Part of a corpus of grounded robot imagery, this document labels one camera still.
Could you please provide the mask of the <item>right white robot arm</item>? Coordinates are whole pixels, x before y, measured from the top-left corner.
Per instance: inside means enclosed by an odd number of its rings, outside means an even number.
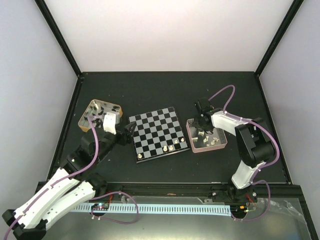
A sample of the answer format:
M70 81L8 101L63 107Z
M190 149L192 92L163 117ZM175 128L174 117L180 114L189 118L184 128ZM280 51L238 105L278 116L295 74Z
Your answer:
M221 129L236 137L240 163L227 185L228 198L240 201L261 171L278 161L280 148L261 118L248 119L214 109L209 100L202 98L195 102L198 116L193 126L205 132Z

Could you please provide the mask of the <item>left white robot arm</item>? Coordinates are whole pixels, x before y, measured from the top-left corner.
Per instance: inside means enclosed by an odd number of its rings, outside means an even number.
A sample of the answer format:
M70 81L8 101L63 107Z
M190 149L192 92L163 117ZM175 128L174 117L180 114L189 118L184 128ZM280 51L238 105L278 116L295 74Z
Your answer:
M57 220L79 204L103 199L108 192L107 182L97 173L97 165L115 145L129 144L136 126L132 122L115 133L92 126L30 200L2 214L9 226L7 232L17 240L41 240Z

